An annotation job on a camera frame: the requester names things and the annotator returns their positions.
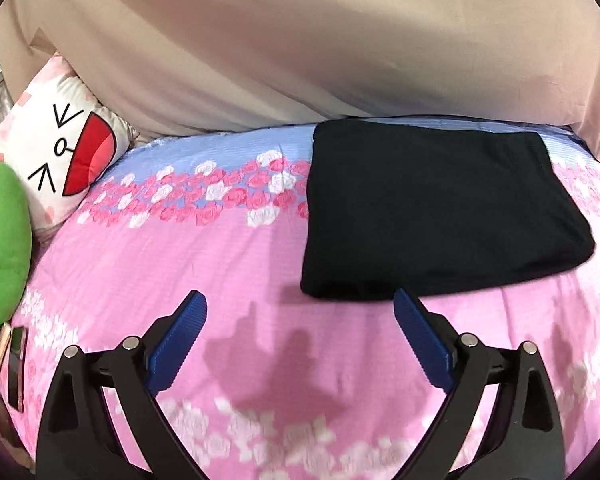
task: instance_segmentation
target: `green pillow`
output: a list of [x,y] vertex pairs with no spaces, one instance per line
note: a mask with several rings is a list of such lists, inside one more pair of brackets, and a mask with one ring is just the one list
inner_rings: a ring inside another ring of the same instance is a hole
[[0,325],[11,319],[29,275],[31,223],[22,184],[0,162]]

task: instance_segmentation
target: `floral bedspread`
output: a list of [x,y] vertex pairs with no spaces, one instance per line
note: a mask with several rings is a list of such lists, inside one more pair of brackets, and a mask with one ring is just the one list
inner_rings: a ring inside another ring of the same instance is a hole
[[[589,219],[595,255],[558,276],[425,304],[489,345],[538,344],[573,470],[600,437],[600,165],[567,132],[535,130]],[[37,264],[14,320],[30,328],[25,411],[12,412],[27,449],[35,452],[66,346],[113,348],[195,288],[208,321],[157,400],[211,479],[392,478],[443,394],[427,383],[390,304],[320,302],[299,290],[312,131],[158,140],[91,190]],[[456,465],[472,459],[494,393],[487,389]],[[115,392],[106,395],[129,459],[144,465]]]

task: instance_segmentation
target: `black fabric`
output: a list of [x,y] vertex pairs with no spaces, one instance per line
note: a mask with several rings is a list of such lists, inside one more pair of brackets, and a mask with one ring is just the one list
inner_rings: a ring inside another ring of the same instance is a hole
[[589,223],[534,133],[320,124],[302,290],[389,300],[508,285],[584,263]]

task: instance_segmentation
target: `blue ribbed fingertip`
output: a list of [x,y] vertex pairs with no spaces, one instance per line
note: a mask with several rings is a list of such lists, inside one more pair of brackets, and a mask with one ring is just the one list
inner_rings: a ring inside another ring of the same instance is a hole
[[205,321],[206,298],[197,292],[147,359],[146,387],[152,396],[171,387]]
[[394,313],[429,382],[447,395],[451,393],[456,385],[453,356],[415,301],[402,289],[394,295]]

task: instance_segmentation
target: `silver screw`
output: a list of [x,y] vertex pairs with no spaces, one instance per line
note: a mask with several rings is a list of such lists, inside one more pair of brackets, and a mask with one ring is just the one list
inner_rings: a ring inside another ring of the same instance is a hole
[[132,335],[127,337],[123,342],[122,342],[122,348],[124,348],[125,350],[134,350],[136,348],[138,348],[138,345],[140,344],[140,340]]
[[466,334],[462,334],[460,336],[460,342],[464,346],[468,346],[469,348],[472,348],[472,347],[478,345],[478,338],[473,334],[466,333]]
[[64,357],[71,359],[78,355],[78,347],[76,345],[68,346],[64,349]]
[[538,351],[538,346],[536,346],[536,343],[533,343],[531,341],[525,341],[522,343],[522,349],[526,353],[533,355]]

